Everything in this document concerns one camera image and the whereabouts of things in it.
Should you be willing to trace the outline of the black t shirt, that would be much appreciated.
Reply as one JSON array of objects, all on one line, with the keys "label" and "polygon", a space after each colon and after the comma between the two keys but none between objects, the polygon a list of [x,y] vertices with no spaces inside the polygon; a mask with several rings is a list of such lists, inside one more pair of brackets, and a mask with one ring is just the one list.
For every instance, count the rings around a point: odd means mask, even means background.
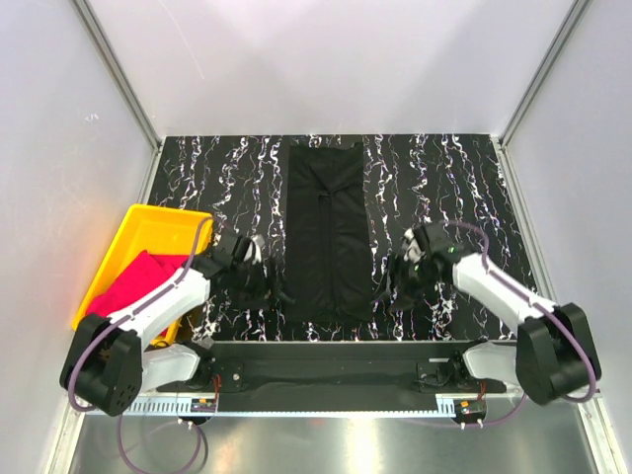
[{"label": "black t shirt", "polygon": [[363,145],[295,145],[288,161],[284,313],[294,322],[367,322],[372,257]]}]

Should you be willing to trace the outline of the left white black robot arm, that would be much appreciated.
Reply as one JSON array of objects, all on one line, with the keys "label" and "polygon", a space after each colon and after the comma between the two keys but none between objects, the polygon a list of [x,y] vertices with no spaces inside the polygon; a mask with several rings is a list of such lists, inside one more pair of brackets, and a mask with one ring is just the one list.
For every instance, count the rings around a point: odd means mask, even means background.
[{"label": "left white black robot arm", "polygon": [[107,317],[90,314],[75,330],[59,383],[78,412],[99,410],[116,417],[141,393],[183,382],[194,391],[212,381],[208,347],[174,343],[153,350],[169,325],[230,291],[246,307],[265,308],[282,298],[275,267],[264,256],[265,239],[225,231],[164,283]]}]

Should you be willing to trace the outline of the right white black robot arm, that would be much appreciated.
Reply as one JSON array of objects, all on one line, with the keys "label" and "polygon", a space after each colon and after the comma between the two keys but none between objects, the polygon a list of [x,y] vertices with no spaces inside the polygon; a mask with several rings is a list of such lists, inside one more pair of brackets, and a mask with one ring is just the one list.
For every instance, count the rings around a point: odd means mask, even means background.
[{"label": "right white black robot arm", "polygon": [[493,263],[489,250],[453,241],[448,221],[406,230],[376,292],[400,309],[444,283],[474,298],[515,336],[510,345],[476,342],[454,355],[437,384],[470,391],[486,380],[519,387],[540,406],[558,399],[581,404],[595,394],[601,368],[585,311],[530,290]]}]

